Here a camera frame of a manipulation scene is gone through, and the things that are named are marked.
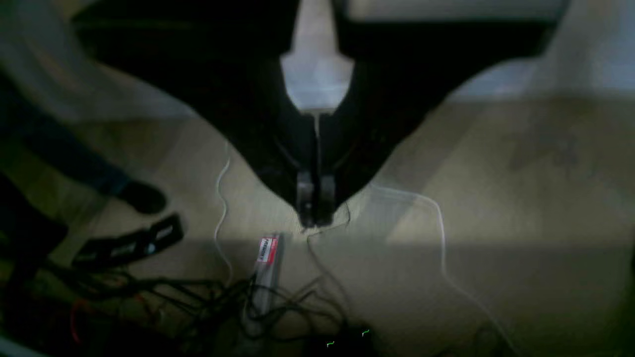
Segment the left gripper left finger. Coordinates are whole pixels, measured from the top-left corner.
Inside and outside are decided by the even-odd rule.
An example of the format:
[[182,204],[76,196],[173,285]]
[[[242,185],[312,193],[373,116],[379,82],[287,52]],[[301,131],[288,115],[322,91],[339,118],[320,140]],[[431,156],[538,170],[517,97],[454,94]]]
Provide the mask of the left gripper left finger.
[[77,17],[72,26],[96,59],[193,109],[293,206],[302,226],[316,225],[315,123],[288,96],[279,54],[248,48],[260,44],[260,30],[150,17]]

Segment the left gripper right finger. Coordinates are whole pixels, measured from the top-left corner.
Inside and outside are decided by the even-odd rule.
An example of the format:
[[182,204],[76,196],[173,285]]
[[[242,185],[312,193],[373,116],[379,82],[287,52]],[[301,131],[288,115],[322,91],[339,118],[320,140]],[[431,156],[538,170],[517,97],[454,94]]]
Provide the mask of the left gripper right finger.
[[336,18],[338,49],[354,65],[342,101],[317,123],[318,226],[332,222],[449,94],[499,63],[540,54],[559,22]]

